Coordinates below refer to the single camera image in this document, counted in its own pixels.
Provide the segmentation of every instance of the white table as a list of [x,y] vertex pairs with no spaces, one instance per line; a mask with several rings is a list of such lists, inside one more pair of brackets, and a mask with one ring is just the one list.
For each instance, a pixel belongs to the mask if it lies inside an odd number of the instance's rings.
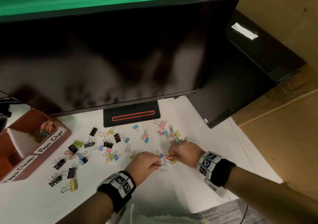
[[[208,128],[194,107],[185,96],[178,99],[159,101],[161,120],[166,120],[179,129],[181,138],[197,143],[204,150],[211,150],[226,156],[238,166],[254,172],[247,155],[244,152],[236,134],[228,120],[212,130]],[[63,180],[54,187],[48,185],[47,178],[53,173],[66,171],[78,164],[77,158],[68,161],[61,170],[55,170],[51,162],[63,157],[74,140],[88,141],[88,135],[93,127],[99,132],[107,132],[110,128],[103,127],[103,111],[93,111],[74,114],[59,118],[72,131],[71,137],[28,179],[0,185],[0,217],[1,223],[55,223],[79,204],[89,198],[97,185],[116,171],[123,170],[129,163],[130,154],[125,153],[127,145],[124,141],[115,143],[113,150],[123,153],[118,161],[105,163],[103,152],[94,151],[93,147],[82,147],[80,153],[88,151],[92,157],[76,172],[78,190],[61,194],[62,187],[69,184]],[[115,133],[124,133],[130,138],[131,151],[137,152],[158,150],[167,154],[170,140],[157,133],[158,125],[151,121],[138,123],[140,133],[133,130],[134,124],[117,126]],[[148,130],[149,143],[140,140],[144,130]],[[95,146],[103,144],[103,138],[95,136]],[[167,172],[155,172],[134,192],[131,203],[135,204],[134,217],[145,215],[185,215],[196,213],[223,204],[237,197],[232,193],[221,198],[203,182],[203,176],[196,170],[176,163],[168,164]]]

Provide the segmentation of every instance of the person's right hand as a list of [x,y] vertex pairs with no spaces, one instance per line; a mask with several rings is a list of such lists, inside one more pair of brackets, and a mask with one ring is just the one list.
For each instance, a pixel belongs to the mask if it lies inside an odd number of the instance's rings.
[[171,144],[168,153],[174,160],[178,160],[185,165],[196,169],[197,164],[205,151],[192,142],[181,141],[176,143],[174,141]]

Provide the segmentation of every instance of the black monitor screen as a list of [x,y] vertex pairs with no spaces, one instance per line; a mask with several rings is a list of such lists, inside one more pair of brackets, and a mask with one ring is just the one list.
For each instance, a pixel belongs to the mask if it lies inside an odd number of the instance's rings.
[[236,3],[2,23],[0,90],[47,114],[189,93]]

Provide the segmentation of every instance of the cable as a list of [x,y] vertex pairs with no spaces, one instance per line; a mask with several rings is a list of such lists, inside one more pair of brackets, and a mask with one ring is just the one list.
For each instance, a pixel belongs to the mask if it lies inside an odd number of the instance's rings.
[[247,213],[247,209],[248,209],[248,205],[246,206],[246,210],[245,210],[245,213],[244,213],[243,219],[241,220],[241,222],[240,222],[239,224],[242,224],[242,222],[244,221],[244,218],[245,218],[246,213]]

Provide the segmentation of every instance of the forearm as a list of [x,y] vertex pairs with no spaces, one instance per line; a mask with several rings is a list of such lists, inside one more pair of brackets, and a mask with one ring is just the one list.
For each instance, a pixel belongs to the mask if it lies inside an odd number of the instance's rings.
[[247,170],[234,167],[225,187],[272,223],[318,223],[318,202]]
[[112,213],[112,200],[107,194],[96,192],[56,224],[105,224]]

